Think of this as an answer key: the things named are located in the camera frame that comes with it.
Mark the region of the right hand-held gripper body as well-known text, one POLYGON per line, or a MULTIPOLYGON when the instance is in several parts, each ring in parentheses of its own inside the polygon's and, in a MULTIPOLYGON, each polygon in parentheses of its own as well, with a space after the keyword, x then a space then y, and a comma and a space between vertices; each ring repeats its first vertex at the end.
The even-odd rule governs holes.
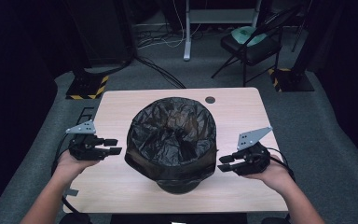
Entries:
POLYGON ((237 175, 253 175, 264 172, 270 164, 270 153, 260 140, 272 131, 272 127, 241 133, 237 144, 237 152, 232 154, 235 160, 242 162, 232 166, 237 175))

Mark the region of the black folding chair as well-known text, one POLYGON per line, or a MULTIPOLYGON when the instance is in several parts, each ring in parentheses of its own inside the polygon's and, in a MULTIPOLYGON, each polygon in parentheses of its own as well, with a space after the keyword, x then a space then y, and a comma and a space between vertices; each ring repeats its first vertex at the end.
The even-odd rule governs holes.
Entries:
POLYGON ((224 68, 240 61, 242 63, 243 86, 251 81, 247 78, 247 67, 255 66, 266 59, 274 56, 274 64, 259 74, 253 76, 256 78, 269 69, 277 69, 280 52, 282 49, 282 29, 301 9, 301 5, 289 7, 278 13, 271 15, 261 23, 242 44, 239 43, 233 35, 224 36, 220 45, 230 53, 230 57, 212 74, 212 78, 217 76, 224 68))

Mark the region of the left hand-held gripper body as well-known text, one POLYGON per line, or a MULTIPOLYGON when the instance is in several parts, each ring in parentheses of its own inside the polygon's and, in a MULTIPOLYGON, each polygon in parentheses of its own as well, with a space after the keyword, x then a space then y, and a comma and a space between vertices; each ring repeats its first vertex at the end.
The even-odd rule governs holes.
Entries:
POLYGON ((93 120, 90 119, 65 131, 75 137, 69 143, 70 154, 79 161, 102 161, 105 151, 97 146, 104 143, 103 138, 96 135, 93 120))

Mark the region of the black equipment cabinet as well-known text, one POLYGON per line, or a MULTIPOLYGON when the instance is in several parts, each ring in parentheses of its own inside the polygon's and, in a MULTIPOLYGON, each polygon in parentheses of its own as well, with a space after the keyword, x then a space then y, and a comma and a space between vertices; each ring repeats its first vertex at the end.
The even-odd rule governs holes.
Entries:
POLYGON ((65 3, 92 66, 132 61, 136 50, 125 0, 65 0, 65 3))

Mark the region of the black plastic garbage bag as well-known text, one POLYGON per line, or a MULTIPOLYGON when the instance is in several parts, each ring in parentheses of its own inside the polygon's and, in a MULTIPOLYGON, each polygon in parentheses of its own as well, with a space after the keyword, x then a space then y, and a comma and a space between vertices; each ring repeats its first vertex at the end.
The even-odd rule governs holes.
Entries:
POLYGON ((133 119, 125 162, 156 182, 204 179, 216 166, 216 125, 200 102, 182 97, 158 99, 133 119))

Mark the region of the green seat cushion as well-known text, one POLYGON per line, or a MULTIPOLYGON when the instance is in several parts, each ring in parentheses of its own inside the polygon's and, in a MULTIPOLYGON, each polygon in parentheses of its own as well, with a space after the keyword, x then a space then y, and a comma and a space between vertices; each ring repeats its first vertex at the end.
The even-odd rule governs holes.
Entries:
POLYGON ((251 47, 263 41, 267 35, 261 34, 252 37, 253 32, 255 31, 254 27, 251 26, 242 26, 231 31, 231 36, 239 43, 244 44, 248 42, 247 46, 251 47))

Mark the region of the striped stand base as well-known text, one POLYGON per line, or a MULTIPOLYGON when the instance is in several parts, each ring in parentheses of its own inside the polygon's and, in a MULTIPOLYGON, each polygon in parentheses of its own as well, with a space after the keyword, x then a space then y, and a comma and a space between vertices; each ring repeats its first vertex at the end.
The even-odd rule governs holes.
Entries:
POLYGON ((108 76, 75 77, 66 98, 71 100, 98 99, 104 91, 108 76))
POLYGON ((295 72, 287 68, 269 69, 268 73, 275 91, 314 91, 310 80, 305 74, 296 74, 295 72))

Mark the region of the white desk frame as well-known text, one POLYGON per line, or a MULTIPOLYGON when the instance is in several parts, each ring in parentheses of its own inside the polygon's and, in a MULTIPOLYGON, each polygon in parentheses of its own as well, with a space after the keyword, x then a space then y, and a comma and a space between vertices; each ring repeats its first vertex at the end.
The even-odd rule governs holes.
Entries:
POLYGON ((250 24, 256 27, 262 0, 255 0, 252 8, 239 9, 191 9, 186 0, 186 42, 183 59, 190 60, 192 24, 250 24))

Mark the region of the person's left hand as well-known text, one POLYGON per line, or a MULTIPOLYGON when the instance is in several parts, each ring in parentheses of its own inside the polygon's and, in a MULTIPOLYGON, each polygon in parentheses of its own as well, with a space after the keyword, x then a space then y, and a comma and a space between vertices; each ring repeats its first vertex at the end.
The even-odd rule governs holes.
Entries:
POLYGON ((79 161, 68 150, 65 150, 58 159, 54 174, 62 176, 65 179, 75 179, 86 168, 98 163, 98 161, 79 161))

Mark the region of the person's right hand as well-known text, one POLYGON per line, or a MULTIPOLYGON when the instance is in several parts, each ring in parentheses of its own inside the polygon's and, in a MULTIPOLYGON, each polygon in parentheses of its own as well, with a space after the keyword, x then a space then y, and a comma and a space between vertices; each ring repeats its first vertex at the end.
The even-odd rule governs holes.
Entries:
POLYGON ((246 175, 245 178, 261 180, 269 188, 274 189, 278 193, 286 192, 293 185, 293 179, 276 155, 271 156, 270 165, 264 172, 246 175))

